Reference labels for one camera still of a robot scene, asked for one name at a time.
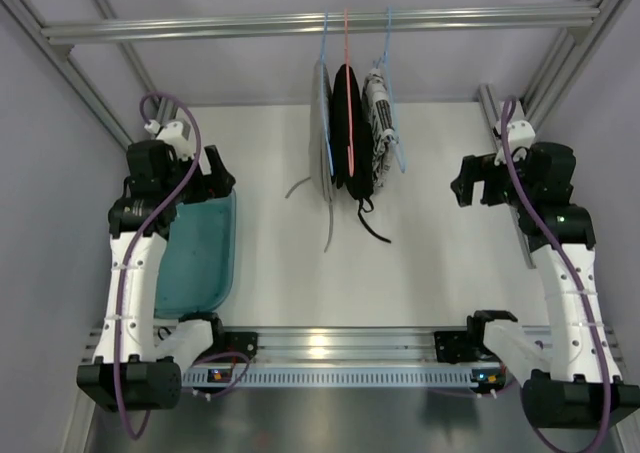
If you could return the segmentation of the grey trousers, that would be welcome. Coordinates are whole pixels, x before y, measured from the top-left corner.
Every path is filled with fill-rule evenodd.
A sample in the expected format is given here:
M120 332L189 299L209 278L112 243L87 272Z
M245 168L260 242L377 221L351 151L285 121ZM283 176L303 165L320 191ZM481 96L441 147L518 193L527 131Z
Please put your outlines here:
M328 232L324 246L324 252L329 250L334 232L334 201L336 197L336 189L333 183L334 175L330 176L327 149L324 141L324 128L322 120L322 99L321 99L321 64L319 59L316 61L312 76L312 90L310 103L310 119L309 119L309 174L294 183L285 194L288 199L298 187L304 183L311 181L316 190L322 196L325 202L328 214Z

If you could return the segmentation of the light blue hanger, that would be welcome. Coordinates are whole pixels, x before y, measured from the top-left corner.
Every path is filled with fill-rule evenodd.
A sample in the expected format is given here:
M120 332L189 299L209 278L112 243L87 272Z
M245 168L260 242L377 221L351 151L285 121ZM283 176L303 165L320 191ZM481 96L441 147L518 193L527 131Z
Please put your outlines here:
M323 18L323 31L322 31L319 61L321 64L320 91L321 91L321 99L322 99L321 111L322 111L322 120L323 120L323 128L324 128L324 141L327 149L329 173L330 173L330 176L333 176L334 163L333 163L333 155L332 155L331 145L330 145L330 120L329 120L331 91L330 91L330 85L329 85L329 74L328 74L327 65L326 65L326 40L328 36L328 19L329 19L329 12L325 11L324 18Z

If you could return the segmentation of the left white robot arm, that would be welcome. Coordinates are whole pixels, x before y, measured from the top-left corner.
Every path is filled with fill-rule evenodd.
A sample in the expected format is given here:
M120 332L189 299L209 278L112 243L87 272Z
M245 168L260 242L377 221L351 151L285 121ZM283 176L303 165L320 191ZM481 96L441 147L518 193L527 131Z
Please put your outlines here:
M181 376L220 352L217 307L233 280L235 179L216 146L146 140L108 211L109 298L78 387L105 411L172 409Z

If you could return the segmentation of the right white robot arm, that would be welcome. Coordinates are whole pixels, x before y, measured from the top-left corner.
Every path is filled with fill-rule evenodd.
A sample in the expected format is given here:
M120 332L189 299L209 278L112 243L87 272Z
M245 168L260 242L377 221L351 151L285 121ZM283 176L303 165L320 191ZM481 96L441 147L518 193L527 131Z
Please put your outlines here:
M592 220L571 201L574 152L541 142L517 148L512 162L500 163L494 154L466 156L451 189L466 207L475 184L482 183L482 204L516 211L541 278L552 346L536 345L506 310L468 316L468 341L515 378L533 427L613 426L638 410L639 388L624 381L606 338L594 279Z

